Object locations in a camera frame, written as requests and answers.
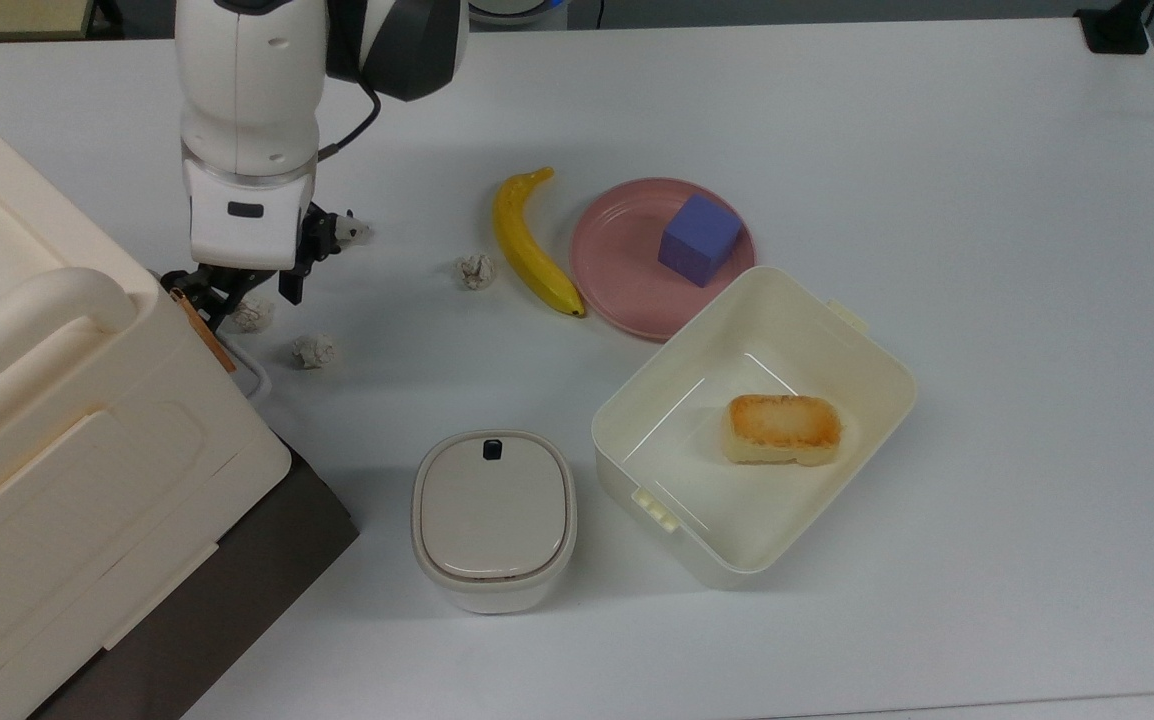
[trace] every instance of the black cable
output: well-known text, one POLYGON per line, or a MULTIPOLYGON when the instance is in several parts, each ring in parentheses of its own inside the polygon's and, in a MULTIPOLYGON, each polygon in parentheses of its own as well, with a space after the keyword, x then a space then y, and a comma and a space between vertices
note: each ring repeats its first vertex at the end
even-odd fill
POLYGON ((323 160, 331 158, 331 156, 337 155, 338 151, 342 150, 344 147, 350 145, 350 141, 353 141, 354 138, 359 137, 359 135, 362 135, 362 133, 366 132, 366 129, 368 129, 368 126, 375 122, 377 115, 381 114, 381 99, 380 97, 377 97, 377 91, 372 90, 372 87, 368 85, 367 82, 365 82, 364 77, 359 77, 358 82, 359 87, 364 89, 365 93, 367 93, 368 100, 372 100, 372 112, 368 113, 368 117, 366 117, 362 120, 362 122, 360 122, 352 132, 349 132, 347 135, 345 135, 345 137, 336 142, 327 143, 327 145, 324 147, 321 147, 319 156, 319 162, 321 163, 323 160))
POLYGON ((375 122, 377 115, 381 114, 381 97, 377 97, 377 92, 372 90, 372 85, 368 85, 368 82, 364 78, 364 69, 359 67, 358 58, 353 58, 355 53, 352 48, 350 48, 350 42, 345 38, 345 29, 340 28, 340 23, 334 13, 334 0, 327 1, 325 6, 327 12, 329 12, 329 35, 336 38, 336 42, 340 45, 340 52, 345 54, 345 58, 347 58, 349 67, 352 70, 352 74, 354 74, 354 82, 362 88, 365 95, 368 96, 368 100, 372 100, 372 112, 368 113, 368 115, 364 118, 362 122, 360 122, 352 132, 349 132, 345 137, 321 147, 317 158, 321 163, 331 158, 331 156, 337 155, 344 147, 350 145, 350 142, 361 136, 362 133, 368 129, 368 126, 375 122))

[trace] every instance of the wooden stick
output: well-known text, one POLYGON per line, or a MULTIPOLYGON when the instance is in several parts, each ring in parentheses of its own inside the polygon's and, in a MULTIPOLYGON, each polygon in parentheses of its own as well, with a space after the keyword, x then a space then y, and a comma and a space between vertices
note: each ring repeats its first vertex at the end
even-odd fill
POLYGON ((185 313, 185 318, 188 320, 190 327, 194 328, 194 332, 198 335, 198 339, 202 340, 208 350, 212 351, 212 355, 216 357, 217 363, 222 363, 222 368, 225 368, 227 373, 234 373, 235 368, 234 361, 230 360, 230 355, 226 355, 226 350, 222 347, 222 344, 217 342, 217 337, 210 329, 208 329, 208 323, 203 322, 203 318, 198 315, 198 312, 194 309, 194 305, 190 305, 190 300, 187 299, 183 292, 173 287, 168 292, 173 297, 173 300, 178 303, 181 312, 185 313))

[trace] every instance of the white plastic container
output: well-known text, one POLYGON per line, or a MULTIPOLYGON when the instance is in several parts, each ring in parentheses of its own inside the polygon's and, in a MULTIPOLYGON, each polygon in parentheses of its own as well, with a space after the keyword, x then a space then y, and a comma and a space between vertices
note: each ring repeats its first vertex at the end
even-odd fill
POLYGON ((715 297, 595 413, 600 483, 702 583, 730 588, 773 564, 915 404, 915 380, 782 270, 715 297), (811 395, 844 421, 816 468, 737 465, 720 450, 728 400, 811 395))
POLYGON ((114 647, 290 460, 151 275, 0 140, 0 720, 114 647))
POLYGON ((546 438, 478 430, 435 445, 413 483, 417 564, 463 610, 526 610, 577 539, 572 473, 546 438))

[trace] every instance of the crumpled paper ball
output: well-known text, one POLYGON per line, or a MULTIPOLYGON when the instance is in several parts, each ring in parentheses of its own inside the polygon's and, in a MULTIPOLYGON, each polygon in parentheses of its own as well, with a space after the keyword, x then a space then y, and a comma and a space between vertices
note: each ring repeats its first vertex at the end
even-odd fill
POLYGON ((329 333, 304 333, 293 340, 293 357, 302 368, 313 370, 334 363, 338 359, 338 348, 329 333))
POLYGON ((230 314, 230 323, 235 331, 242 333, 260 333, 275 321, 275 301, 269 297, 245 295, 239 301, 234 313, 230 314))
POLYGON ((457 275, 471 290, 484 290, 496 279, 496 265, 487 255, 467 255, 457 258, 457 275))

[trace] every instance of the container lid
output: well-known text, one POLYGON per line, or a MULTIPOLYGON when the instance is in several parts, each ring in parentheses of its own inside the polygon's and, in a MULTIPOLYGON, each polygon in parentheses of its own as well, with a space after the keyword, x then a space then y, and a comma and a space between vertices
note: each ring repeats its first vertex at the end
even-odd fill
POLYGON ((424 462, 417 482, 417 541, 435 568, 457 579, 535 573, 569 532, 567 474, 557 452, 527 433, 449 438, 424 462))

